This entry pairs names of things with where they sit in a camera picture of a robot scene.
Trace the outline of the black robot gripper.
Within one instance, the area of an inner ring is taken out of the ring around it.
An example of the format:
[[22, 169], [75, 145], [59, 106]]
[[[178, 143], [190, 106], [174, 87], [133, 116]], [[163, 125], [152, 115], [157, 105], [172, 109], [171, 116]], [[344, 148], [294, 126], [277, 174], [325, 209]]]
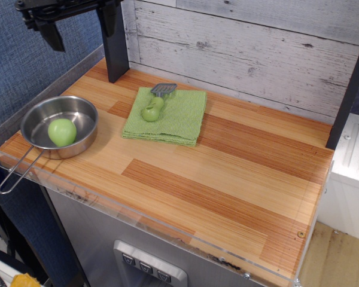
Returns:
[[95, 10], [105, 36], [113, 36], [117, 27], [118, 3], [101, 1], [16, 1], [15, 9], [22, 13], [29, 29], [38, 30], [47, 44], [54, 50], [65, 52], [65, 47], [56, 21]]

